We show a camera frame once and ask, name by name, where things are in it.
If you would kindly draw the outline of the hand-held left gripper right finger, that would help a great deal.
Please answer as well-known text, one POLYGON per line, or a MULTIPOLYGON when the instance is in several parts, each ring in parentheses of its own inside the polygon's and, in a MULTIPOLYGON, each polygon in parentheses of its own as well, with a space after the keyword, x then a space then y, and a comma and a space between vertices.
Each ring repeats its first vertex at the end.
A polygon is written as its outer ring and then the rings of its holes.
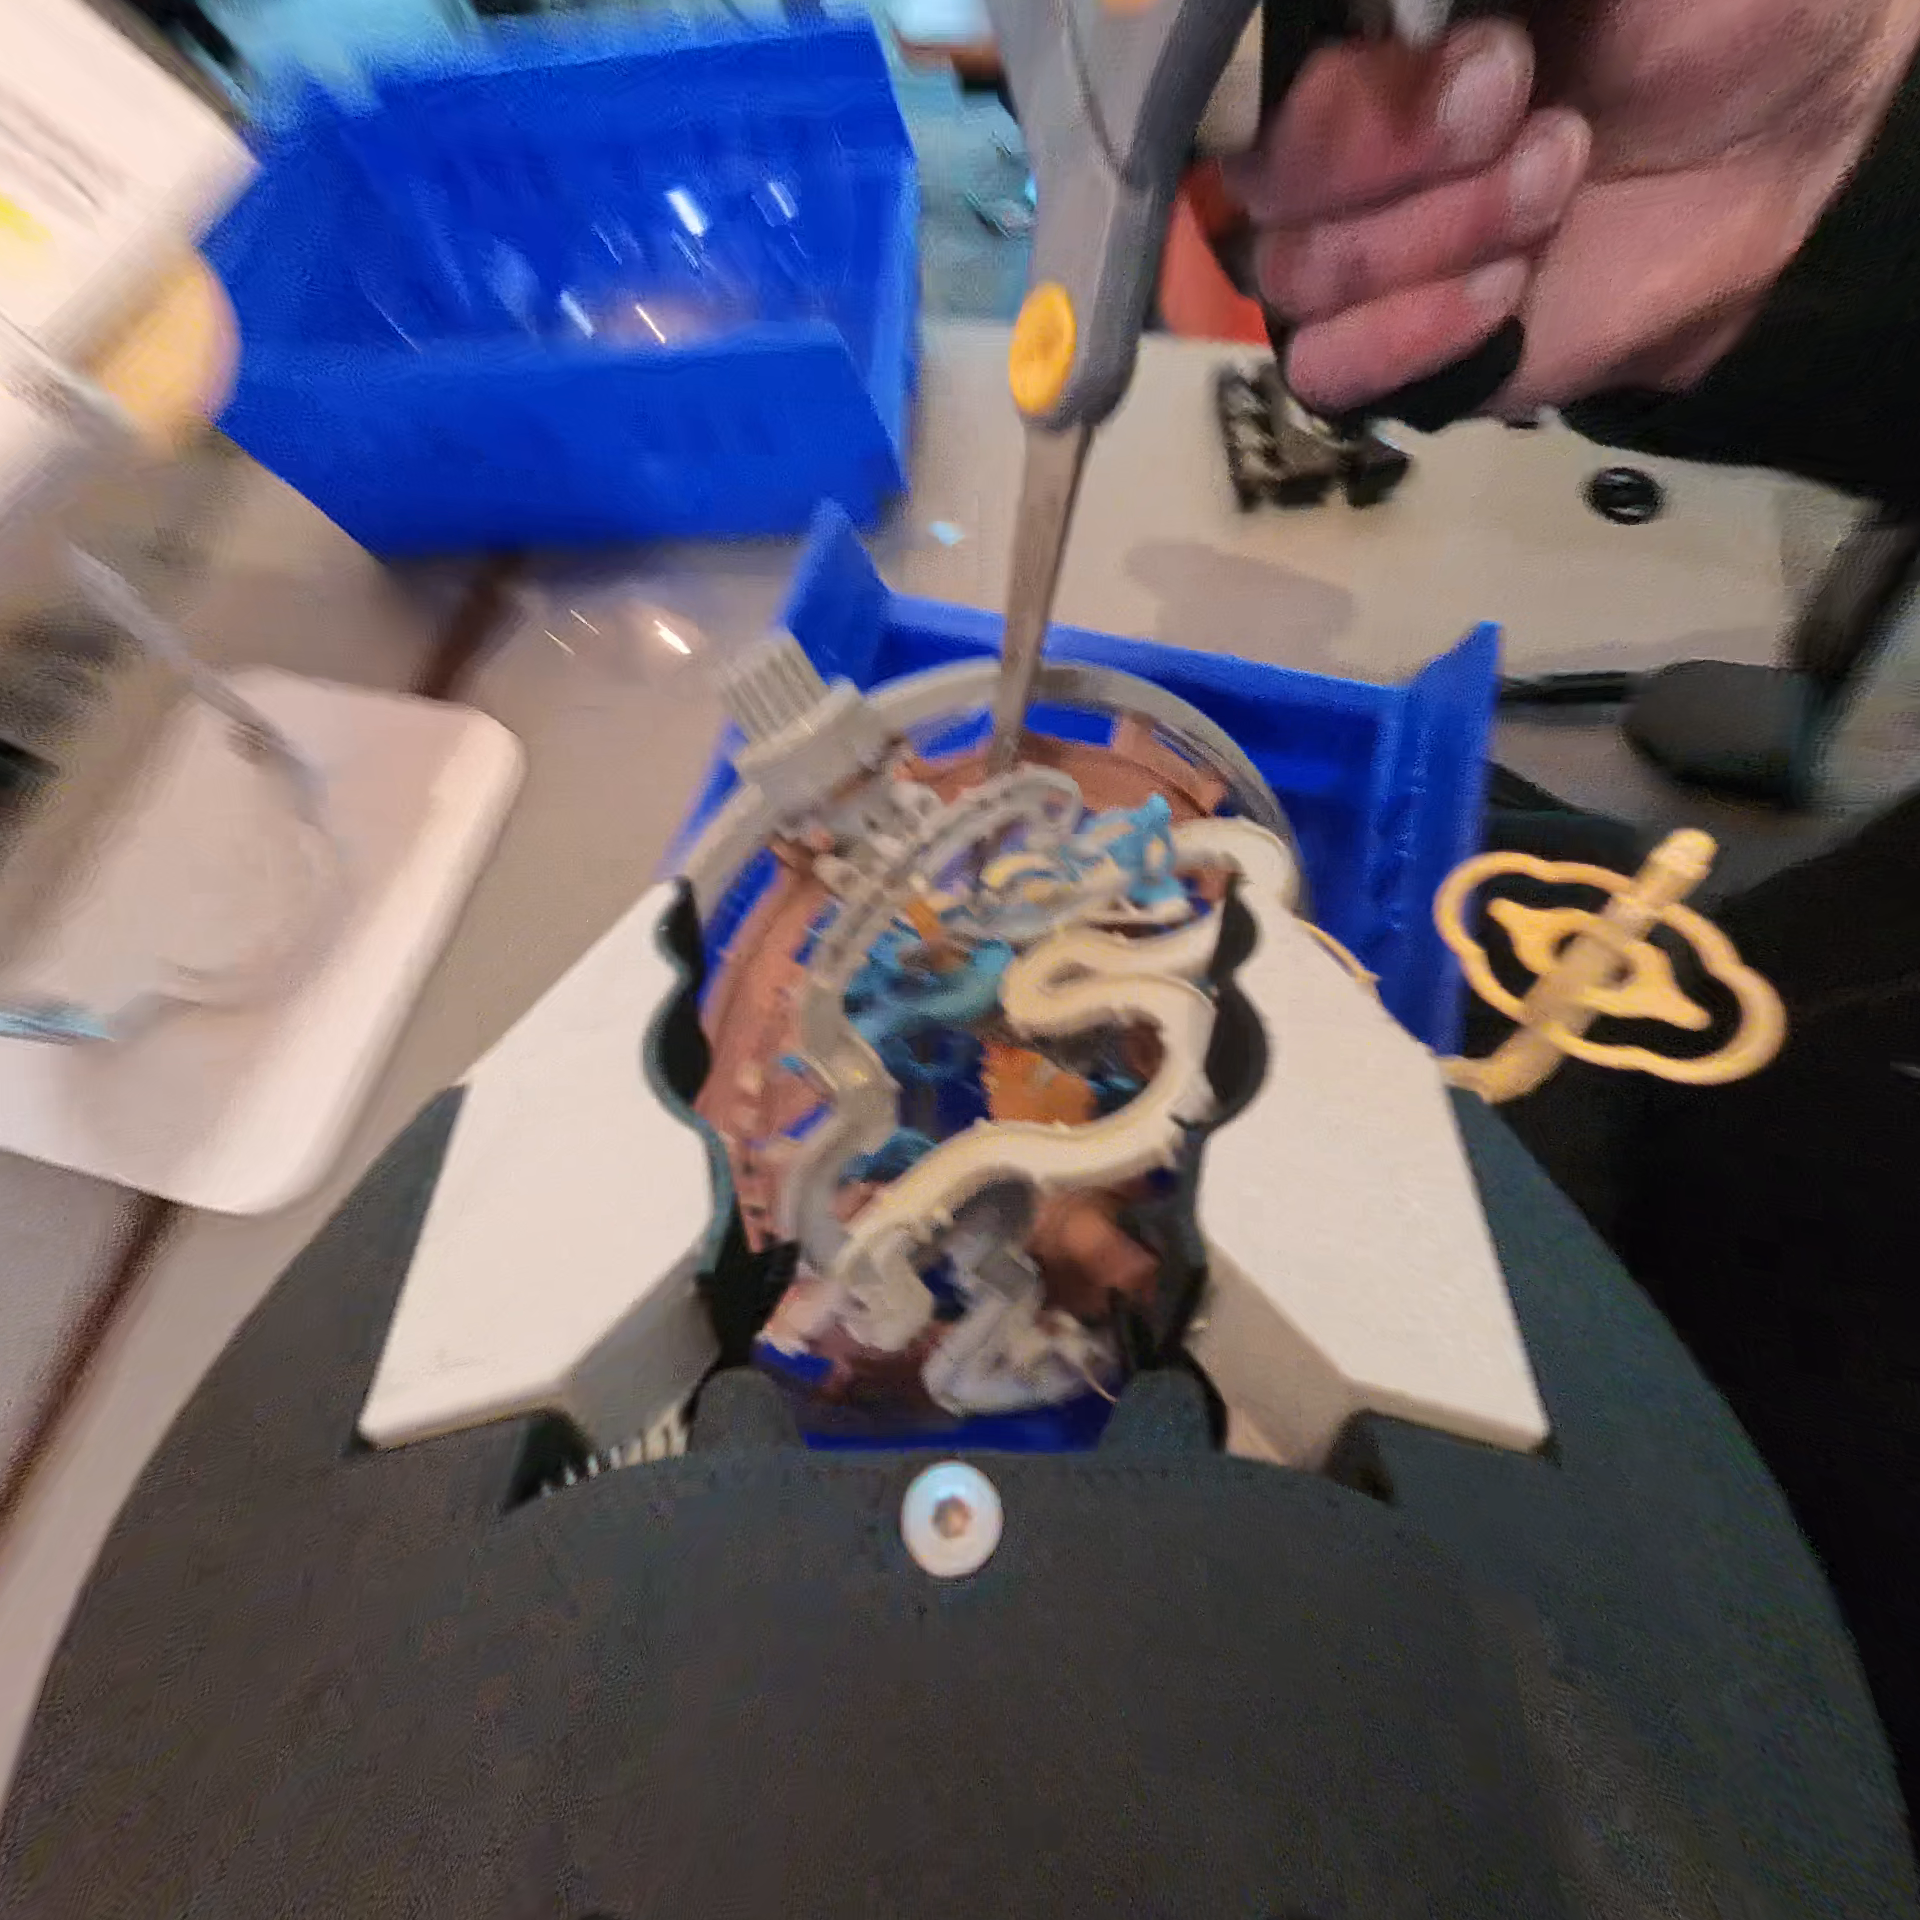
POLYGON ((1188 1349, 1284 1465, 1363 1414, 1531 1455, 1549 1419, 1433 1056, 1238 863, 1213 951, 1188 1349))

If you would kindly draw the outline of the pale yellow plastic track piece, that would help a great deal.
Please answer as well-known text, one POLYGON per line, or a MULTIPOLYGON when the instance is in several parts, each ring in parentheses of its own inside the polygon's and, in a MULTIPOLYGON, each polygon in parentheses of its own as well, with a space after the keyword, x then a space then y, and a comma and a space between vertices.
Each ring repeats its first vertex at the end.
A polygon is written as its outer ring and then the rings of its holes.
POLYGON ((1443 1060, 1447 1083, 1503 1105, 1569 1064, 1692 1088, 1767 1069, 1786 1040, 1781 999, 1688 906, 1717 857, 1704 828, 1675 828, 1633 873, 1522 850, 1482 850, 1458 863, 1436 887, 1431 922, 1474 999, 1508 1022, 1508 1036, 1486 1056, 1443 1060), (1710 1012, 1681 989, 1656 944, 1659 933, 1734 1001, 1731 1036, 1710 1053, 1672 1056, 1588 1038, 1599 1021, 1675 1033, 1710 1027, 1710 1012))

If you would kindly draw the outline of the small blue plastic bin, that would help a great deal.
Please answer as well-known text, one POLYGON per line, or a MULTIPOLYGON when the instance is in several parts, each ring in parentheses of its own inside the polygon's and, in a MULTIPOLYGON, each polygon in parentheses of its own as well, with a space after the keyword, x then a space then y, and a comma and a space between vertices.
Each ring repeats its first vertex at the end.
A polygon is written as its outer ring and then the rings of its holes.
MULTIPOLYGON (((826 676, 846 676, 862 691, 959 662, 1000 667, 994 624, 983 614, 905 603, 886 591, 839 511, 817 517, 785 611, 796 625, 772 627, 764 640, 793 638, 826 676)), ((1303 873, 1296 915, 1442 1069, 1458 1027, 1458 991, 1443 983, 1436 934, 1425 925, 1427 897, 1471 848, 1481 784, 1465 749, 1436 743, 1436 724, 1465 719, 1469 745, 1482 733, 1493 638, 1457 642, 1401 687, 1178 656, 1134 640, 1078 633, 1065 640, 1063 660, 1041 667, 1083 662, 1161 684, 1213 719, 1253 761, 1296 842, 1303 873)), ((721 673, 760 642, 709 662, 717 700, 721 673)), ((699 832, 683 857, 731 790, 733 772, 695 816, 699 832)), ((715 1271, 737 1251, 733 1228, 715 1271)), ((712 1272, 700 1281, 706 1309, 712 1272)), ((717 1335, 715 1341, 711 1369, 747 1364, 721 1357, 717 1335)))

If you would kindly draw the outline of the grey handled scissors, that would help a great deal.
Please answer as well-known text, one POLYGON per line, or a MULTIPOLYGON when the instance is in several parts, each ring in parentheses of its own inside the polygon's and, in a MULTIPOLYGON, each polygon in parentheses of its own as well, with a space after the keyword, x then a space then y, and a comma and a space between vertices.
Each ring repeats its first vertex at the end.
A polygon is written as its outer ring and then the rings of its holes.
POLYGON ((1083 462, 1127 392, 1165 233, 1200 122, 1248 33, 1296 54, 1341 4, 987 4, 1036 190, 1029 277, 1004 351, 1021 429, 987 772, 1021 752, 1083 462))

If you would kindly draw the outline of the marble maze ball toy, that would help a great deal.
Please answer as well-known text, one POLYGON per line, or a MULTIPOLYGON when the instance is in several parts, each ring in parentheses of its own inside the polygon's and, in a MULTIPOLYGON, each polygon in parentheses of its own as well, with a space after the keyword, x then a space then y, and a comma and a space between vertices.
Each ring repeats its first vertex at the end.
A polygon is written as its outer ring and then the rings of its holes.
POLYGON ((817 1446, 1080 1446, 1187 1360, 1204 1146, 1260 1076, 1231 915, 1303 902, 1213 719, 1041 667, 1056 716, 997 766, 994 681, 862 691, 790 636, 721 673, 733 790, 682 869, 739 1243, 709 1316, 817 1446))

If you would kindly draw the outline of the person's right forearm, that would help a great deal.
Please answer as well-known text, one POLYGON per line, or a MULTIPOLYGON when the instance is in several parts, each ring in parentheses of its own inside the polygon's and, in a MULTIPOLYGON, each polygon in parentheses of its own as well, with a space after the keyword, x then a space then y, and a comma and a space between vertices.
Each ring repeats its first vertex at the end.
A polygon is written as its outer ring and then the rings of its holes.
POLYGON ((1688 389, 1615 389, 1563 418, 1621 452, 1756 467, 1914 507, 1914 201, 1861 192, 1834 206, 1740 340, 1688 389))

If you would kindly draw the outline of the person's right hand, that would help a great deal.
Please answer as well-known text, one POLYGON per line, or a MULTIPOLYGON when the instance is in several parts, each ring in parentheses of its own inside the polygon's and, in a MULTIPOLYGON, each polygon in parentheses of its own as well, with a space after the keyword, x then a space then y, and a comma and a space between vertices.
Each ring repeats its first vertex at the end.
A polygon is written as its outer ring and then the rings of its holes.
POLYGON ((1914 2, 1509 4, 1306 56, 1226 163, 1316 413, 1519 323, 1495 413, 1681 387, 1758 316, 1914 60, 1914 2))

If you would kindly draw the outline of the black connector block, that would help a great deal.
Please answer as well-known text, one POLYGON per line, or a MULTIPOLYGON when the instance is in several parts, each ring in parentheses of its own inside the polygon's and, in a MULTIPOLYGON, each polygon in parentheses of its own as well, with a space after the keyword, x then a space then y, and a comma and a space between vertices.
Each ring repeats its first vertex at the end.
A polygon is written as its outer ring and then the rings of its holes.
POLYGON ((1376 427, 1339 429, 1303 410, 1276 367, 1213 374, 1213 419, 1227 489, 1243 512, 1312 511, 1341 497, 1371 511, 1398 492, 1410 454, 1376 427))

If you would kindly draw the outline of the orange storage bin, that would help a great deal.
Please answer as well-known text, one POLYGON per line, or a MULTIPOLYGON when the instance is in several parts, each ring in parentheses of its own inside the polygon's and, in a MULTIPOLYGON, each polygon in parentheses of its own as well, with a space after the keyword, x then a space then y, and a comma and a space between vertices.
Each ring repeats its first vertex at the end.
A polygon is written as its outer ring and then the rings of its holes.
POLYGON ((1267 349, 1269 327, 1243 290, 1253 229, 1219 160, 1195 160, 1182 176, 1165 235, 1156 315, 1187 340, 1267 349))

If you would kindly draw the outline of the white book stand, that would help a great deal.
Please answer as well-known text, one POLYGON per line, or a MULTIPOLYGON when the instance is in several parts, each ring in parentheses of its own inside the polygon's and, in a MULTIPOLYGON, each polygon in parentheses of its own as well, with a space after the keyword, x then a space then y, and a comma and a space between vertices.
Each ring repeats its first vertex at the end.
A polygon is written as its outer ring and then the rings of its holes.
POLYGON ((2 1147, 205 1213, 337 1163, 524 750, 421 673, 462 578, 219 436, 4 551, 2 1147))

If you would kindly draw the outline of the person's black sweater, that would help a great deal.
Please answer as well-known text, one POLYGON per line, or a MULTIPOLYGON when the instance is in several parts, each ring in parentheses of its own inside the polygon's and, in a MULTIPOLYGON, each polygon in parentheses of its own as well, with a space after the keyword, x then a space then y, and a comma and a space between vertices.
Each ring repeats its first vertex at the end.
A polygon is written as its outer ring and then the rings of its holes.
POLYGON ((1785 1001, 1734 1087, 1454 1103, 1545 1336, 1540 1612, 1731 1799, 1914 1833, 1914 798, 1718 901, 1785 1001))

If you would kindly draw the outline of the black stand base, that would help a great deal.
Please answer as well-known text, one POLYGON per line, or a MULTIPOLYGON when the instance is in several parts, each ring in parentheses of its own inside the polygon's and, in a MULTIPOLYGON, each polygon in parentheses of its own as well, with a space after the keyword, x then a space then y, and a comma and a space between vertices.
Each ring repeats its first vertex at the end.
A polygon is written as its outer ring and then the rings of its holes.
POLYGON ((1767 665, 1687 660, 1627 697, 1621 733, 1669 783, 1810 809, 1873 669, 1914 633, 1918 515, 1869 511, 1839 543, 1767 665))

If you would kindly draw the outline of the large blue plastic bin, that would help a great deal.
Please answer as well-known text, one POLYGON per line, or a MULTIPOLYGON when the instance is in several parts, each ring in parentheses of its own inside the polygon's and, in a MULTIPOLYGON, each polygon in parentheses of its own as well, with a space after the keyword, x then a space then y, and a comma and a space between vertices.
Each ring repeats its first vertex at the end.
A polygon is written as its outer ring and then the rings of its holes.
POLYGON ((906 489, 918 183, 862 14, 669 33, 521 24, 478 49, 302 80, 205 258, 237 371, 219 432, 372 554, 871 524, 906 489), (410 179, 535 186, 685 169, 790 179, 834 323, 694 349, 406 340, 362 288, 406 273, 410 179))

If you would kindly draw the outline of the clear plastic dome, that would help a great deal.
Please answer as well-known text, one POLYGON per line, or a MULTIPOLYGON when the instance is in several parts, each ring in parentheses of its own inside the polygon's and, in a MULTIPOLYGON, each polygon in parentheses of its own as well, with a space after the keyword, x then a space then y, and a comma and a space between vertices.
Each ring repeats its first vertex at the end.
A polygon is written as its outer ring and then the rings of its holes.
POLYGON ((406 340, 679 351, 772 323, 834 323, 835 283, 796 186, 685 169, 535 186, 410 179, 406 273, 362 288, 406 340))

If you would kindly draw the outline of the printed instruction sheet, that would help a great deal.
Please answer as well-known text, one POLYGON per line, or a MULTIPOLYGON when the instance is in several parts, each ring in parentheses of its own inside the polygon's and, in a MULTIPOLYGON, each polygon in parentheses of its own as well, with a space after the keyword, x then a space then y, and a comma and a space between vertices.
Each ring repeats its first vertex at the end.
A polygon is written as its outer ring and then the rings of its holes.
POLYGON ((2 4, 2 315, 76 359, 254 175, 191 84, 92 4, 2 4))

